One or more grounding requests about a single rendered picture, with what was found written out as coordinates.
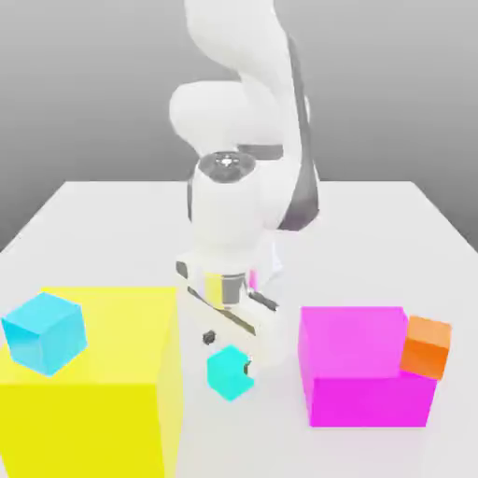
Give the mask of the large magenta box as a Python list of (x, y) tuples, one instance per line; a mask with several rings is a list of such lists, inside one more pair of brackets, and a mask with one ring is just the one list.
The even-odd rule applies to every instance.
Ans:
[(436, 380), (400, 368), (399, 306), (304, 306), (298, 359), (315, 428), (423, 428)]

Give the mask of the large yellow box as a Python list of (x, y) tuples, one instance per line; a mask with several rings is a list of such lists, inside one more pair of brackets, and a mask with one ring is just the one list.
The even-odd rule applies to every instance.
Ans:
[(62, 287), (87, 348), (52, 377), (0, 347), (8, 478), (175, 478), (183, 417), (176, 290)]

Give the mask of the small teal cube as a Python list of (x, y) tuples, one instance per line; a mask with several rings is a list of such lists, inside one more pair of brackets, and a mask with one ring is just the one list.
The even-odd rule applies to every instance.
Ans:
[(234, 401), (254, 386), (254, 379), (245, 373), (248, 356), (233, 345), (228, 345), (208, 358), (206, 377), (208, 385), (223, 399)]

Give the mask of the small orange cube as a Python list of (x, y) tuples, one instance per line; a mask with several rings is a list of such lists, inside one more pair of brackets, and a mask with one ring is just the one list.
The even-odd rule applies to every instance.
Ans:
[(410, 316), (401, 354), (404, 372), (441, 380), (451, 345), (452, 327), (421, 316)]

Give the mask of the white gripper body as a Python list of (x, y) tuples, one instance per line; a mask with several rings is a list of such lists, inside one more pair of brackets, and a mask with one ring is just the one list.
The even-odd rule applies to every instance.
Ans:
[(182, 284), (178, 297), (200, 333), (213, 331), (216, 342), (233, 345), (249, 356), (253, 367), (266, 369), (286, 359), (286, 320), (280, 305), (246, 286), (239, 288), (239, 303), (217, 309)]

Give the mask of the small cyan cube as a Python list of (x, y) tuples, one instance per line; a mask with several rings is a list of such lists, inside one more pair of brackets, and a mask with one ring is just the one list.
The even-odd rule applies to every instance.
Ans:
[(1, 318), (12, 360), (51, 377), (87, 346), (82, 308), (41, 292)]

